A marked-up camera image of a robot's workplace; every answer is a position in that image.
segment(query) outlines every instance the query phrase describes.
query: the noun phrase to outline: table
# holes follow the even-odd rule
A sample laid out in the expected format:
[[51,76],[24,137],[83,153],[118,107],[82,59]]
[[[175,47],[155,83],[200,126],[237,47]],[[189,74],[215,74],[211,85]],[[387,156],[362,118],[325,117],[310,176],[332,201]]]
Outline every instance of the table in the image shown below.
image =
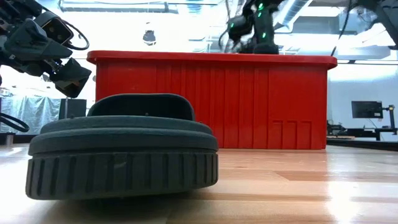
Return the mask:
[[220,180],[177,195],[84,202],[24,193],[26,145],[0,148],[0,223],[398,223],[398,152],[222,149]]

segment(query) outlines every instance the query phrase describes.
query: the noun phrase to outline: hardwood floor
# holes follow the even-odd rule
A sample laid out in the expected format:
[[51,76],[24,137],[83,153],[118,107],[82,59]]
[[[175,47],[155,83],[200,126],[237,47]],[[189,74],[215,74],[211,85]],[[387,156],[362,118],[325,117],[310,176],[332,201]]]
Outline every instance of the hardwood floor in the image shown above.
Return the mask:
[[398,223],[398,152],[224,149],[212,187],[57,202],[25,196],[26,147],[0,148],[0,223]]

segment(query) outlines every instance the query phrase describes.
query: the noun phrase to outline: rubber tread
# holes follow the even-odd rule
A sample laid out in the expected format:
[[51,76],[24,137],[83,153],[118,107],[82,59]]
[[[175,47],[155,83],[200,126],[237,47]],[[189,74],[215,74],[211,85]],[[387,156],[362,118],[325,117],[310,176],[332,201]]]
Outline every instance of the rubber tread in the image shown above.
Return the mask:
[[25,191],[38,200],[80,200],[184,192],[217,180],[216,152],[80,153],[30,159]]

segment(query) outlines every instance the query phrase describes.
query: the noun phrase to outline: ceiling pipe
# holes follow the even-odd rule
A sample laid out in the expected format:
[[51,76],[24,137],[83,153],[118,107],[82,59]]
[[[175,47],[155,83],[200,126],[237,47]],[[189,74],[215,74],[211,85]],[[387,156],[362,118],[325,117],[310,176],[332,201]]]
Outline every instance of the ceiling pipe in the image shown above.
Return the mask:
[[276,32],[292,32],[293,23],[299,18],[300,12],[308,7],[313,0],[287,0],[274,20]]

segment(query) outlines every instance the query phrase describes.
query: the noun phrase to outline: computer monitor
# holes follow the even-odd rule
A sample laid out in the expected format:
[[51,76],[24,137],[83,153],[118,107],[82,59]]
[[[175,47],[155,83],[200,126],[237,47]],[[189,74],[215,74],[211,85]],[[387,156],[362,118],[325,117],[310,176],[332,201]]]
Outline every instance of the computer monitor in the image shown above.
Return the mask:
[[381,101],[352,101],[353,118],[379,118],[383,119]]

